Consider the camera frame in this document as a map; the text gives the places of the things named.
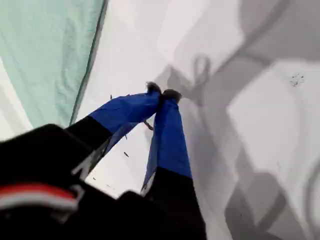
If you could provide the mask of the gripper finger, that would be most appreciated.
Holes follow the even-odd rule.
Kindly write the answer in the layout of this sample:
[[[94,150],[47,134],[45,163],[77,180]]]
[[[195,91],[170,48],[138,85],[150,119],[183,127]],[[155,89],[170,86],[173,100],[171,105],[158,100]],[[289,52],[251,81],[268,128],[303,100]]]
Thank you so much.
[[[178,106],[181,97],[173,89],[165,90],[161,96],[142,192],[160,210],[162,231],[202,233],[204,220],[195,193]]]
[[[81,120],[67,127],[70,155],[87,156],[94,150],[107,154],[136,125],[156,113],[162,91],[154,82],[147,83],[147,91],[113,98]]]

